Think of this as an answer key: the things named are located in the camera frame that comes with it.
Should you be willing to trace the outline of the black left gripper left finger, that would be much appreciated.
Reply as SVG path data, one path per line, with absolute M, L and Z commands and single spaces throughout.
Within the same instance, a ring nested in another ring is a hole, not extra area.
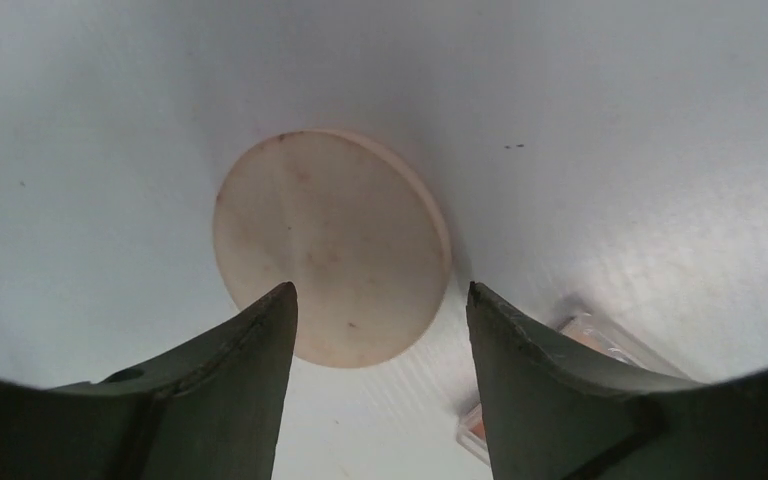
M 101 382 L 0 379 L 0 479 L 270 478 L 297 318 L 285 282 Z

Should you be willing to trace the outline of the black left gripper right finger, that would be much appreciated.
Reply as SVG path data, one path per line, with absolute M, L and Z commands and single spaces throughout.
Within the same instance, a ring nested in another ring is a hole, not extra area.
M 768 479 L 768 369 L 702 384 L 600 354 L 472 283 L 497 479 Z

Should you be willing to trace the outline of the round beige sponge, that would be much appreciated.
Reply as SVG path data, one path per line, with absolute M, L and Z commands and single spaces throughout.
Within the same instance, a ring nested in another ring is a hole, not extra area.
M 444 216 L 421 178 L 392 149 L 346 130 L 283 133 L 246 151 L 219 188 L 212 232 L 235 304 L 292 283 L 295 355 L 331 368 L 409 349 L 452 268 Z

